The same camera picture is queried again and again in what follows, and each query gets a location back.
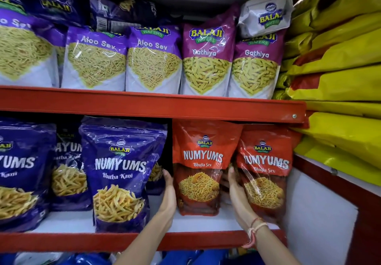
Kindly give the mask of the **person's left hand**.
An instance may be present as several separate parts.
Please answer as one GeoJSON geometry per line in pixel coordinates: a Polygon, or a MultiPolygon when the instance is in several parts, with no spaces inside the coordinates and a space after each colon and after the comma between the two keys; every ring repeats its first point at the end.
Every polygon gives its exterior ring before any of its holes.
{"type": "Polygon", "coordinates": [[[164,191],[161,205],[158,213],[164,215],[168,220],[172,221],[177,208],[177,200],[175,191],[164,191]]]}

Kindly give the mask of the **person's right hand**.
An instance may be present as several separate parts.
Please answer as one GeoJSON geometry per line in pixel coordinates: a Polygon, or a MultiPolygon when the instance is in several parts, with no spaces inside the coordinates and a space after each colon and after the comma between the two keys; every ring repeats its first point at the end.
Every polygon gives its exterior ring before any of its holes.
{"type": "Polygon", "coordinates": [[[231,204],[233,206],[236,220],[241,228],[247,231],[252,221],[259,217],[251,208],[243,187],[238,184],[237,189],[229,191],[231,204]]]}

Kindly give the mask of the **red snack packet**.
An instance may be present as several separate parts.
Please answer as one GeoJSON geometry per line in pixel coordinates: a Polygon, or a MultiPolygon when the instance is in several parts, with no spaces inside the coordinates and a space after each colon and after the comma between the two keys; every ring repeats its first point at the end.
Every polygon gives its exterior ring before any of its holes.
{"type": "Polygon", "coordinates": [[[238,145],[243,124],[173,119],[173,172],[179,213],[216,216],[220,180],[238,145]]]}
{"type": "Polygon", "coordinates": [[[250,207],[272,223],[281,224],[285,215],[293,150],[301,137],[280,125],[243,125],[234,165],[250,207]]]}

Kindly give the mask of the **person's left forearm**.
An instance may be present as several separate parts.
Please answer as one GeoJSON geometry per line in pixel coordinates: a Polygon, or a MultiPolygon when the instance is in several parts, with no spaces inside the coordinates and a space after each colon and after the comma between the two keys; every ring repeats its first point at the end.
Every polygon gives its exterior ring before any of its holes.
{"type": "Polygon", "coordinates": [[[159,244],[172,226],[175,210],[159,210],[113,265],[150,265],[159,244]]]}

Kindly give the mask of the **person's right forearm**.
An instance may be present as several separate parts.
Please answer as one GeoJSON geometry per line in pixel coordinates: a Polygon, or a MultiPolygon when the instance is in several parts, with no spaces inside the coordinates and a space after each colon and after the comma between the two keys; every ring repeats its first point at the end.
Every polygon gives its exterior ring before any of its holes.
{"type": "Polygon", "coordinates": [[[253,247],[259,252],[265,265],[302,265],[269,227],[264,226],[257,231],[253,247]]]}

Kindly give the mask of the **dark blue snack packet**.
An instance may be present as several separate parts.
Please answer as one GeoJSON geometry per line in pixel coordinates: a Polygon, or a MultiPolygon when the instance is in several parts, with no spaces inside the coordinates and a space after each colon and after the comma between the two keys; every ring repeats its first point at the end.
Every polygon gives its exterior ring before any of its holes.
{"type": "Polygon", "coordinates": [[[49,213],[56,124],[0,118],[0,232],[36,229],[49,213]]]}
{"type": "Polygon", "coordinates": [[[150,220],[145,185],[166,142],[167,124],[84,116],[82,159],[97,233],[139,233],[150,220]]]}
{"type": "Polygon", "coordinates": [[[58,123],[50,189],[50,211],[88,211],[92,208],[82,160],[78,122],[58,123]]]}
{"type": "Polygon", "coordinates": [[[163,168],[158,162],[156,162],[145,185],[145,190],[148,195],[159,196],[164,192],[164,189],[165,179],[163,175],[163,168]]]}

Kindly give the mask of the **pink thread wristband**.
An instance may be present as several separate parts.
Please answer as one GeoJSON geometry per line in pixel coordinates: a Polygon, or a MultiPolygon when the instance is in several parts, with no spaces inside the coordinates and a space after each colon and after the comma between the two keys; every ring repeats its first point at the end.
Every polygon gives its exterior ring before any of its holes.
{"type": "Polygon", "coordinates": [[[241,247],[244,248],[244,249],[249,249],[249,248],[252,248],[255,243],[256,243],[256,233],[257,231],[261,228],[261,227],[268,227],[268,224],[267,222],[265,222],[261,217],[257,217],[255,218],[249,229],[247,230],[247,235],[248,235],[248,238],[249,238],[249,242],[242,245],[241,247]]]}

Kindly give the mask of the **bright blue packet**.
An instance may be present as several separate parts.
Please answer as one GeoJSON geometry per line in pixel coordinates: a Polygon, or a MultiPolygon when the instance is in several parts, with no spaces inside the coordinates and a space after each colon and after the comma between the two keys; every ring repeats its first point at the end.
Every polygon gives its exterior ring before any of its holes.
{"type": "Polygon", "coordinates": [[[220,265],[228,249],[166,251],[159,265],[220,265]]]}
{"type": "Polygon", "coordinates": [[[108,253],[74,253],[56,265],[112,265],[108,253]]]}

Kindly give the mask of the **magenta snack packet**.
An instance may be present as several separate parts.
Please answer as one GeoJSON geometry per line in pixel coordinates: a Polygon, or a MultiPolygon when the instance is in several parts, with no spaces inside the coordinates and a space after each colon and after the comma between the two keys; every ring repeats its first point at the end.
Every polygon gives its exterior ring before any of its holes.
{"type": "Polygon", "coordinates": [[[228,97],[272,98],[283,58],[286,31],[282,29],[236,43],[228,97]]]}
{"type": "Polygon", "coordinates": [[[227,96],[239,15],[235,3],[201,25],[183,25],[180,94],[227,96]]]}

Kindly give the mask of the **light purple snack packet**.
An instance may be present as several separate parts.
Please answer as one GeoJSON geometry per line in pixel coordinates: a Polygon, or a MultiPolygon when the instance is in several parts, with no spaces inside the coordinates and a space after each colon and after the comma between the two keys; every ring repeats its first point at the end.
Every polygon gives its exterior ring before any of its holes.
{"type": "Polygon", "coordinates": [[[178,94],[183,70],[179,26],[131,27],[128,40],[125,90],[178,94]]]}
{"type": "Polygon", "coordinates": [[[20,0],[0,0],[0,86],[59,87],[52,29],[20,0]]]}
{"type": "Polygon", "coordinates": [[[125,91],[127,51],[125,35],[70,26],[61,88],[125,91]]]}

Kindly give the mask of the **red side shelf unit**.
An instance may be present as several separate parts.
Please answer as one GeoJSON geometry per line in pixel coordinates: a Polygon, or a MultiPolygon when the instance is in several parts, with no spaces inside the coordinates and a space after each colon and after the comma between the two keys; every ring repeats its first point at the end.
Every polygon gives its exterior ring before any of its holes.
{"type": "Polygon", "coordinates": [[[355,205],[357,219],[345,265],[381,265],[381,196],[333,173],[331,168],[294,155],[296,169],[355,205]]]}

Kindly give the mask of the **white plastic packet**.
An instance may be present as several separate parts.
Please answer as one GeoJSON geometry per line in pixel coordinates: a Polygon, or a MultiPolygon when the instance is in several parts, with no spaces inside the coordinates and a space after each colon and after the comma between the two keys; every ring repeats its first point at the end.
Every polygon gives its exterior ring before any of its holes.
{"type": "Polygon", "coordinates": [[[13,265],[55,265],[62,255],[62,252],[21,252],[13,265]]]}

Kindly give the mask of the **stack of yellow packets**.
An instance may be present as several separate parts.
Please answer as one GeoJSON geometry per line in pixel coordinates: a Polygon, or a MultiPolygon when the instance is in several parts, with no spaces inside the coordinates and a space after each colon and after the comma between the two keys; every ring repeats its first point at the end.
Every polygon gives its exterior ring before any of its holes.
{"type": "Polygon", "coordinates": [[[298,0],[281,71],[307,105],[294,152],[381,187],[381,0],[298,0]]]}

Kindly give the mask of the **white snack packet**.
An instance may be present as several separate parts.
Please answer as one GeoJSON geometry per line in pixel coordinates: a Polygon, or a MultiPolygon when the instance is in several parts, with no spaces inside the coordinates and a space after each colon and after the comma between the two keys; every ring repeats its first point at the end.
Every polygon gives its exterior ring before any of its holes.
{"type": "Polygon", "coordinates": [[[293,0],[249,0],[241,6],[237,27],[241,38],[263,36],[288,29],[293,0]]]}

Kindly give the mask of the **dark purple snack packet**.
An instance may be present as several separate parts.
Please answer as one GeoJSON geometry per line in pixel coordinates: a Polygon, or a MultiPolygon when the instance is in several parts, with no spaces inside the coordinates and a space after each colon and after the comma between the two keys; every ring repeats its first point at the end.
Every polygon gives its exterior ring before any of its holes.
{"type": "Polygon", "coordinates": [[[36,17],[66,26],[86,26],[87,0],[22,0],[26,11],[36,17]]]}
{"type": "Polygon", "coordinates": [[[128,26],[158,25],[157,9],[150,0],[89,0],[90,24],[98,32],[122,34],[128,26]]]}

